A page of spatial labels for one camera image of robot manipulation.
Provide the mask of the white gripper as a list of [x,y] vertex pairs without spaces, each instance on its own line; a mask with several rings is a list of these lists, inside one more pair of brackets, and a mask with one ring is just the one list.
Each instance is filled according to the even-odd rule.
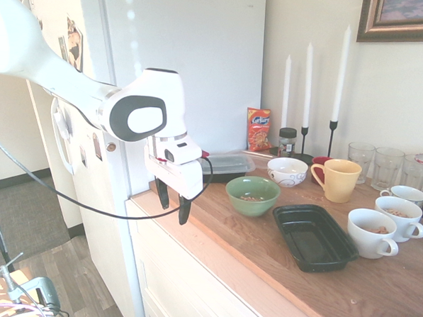
[[155,176],[155,186],[163,209],[169,208],[167,186],[180,194],[179,224],[188,221],[191,200],[203,189],[203,169],[198,159],[201,148],[191,138],[164,140],[149,137],[144,148],[145,166]]

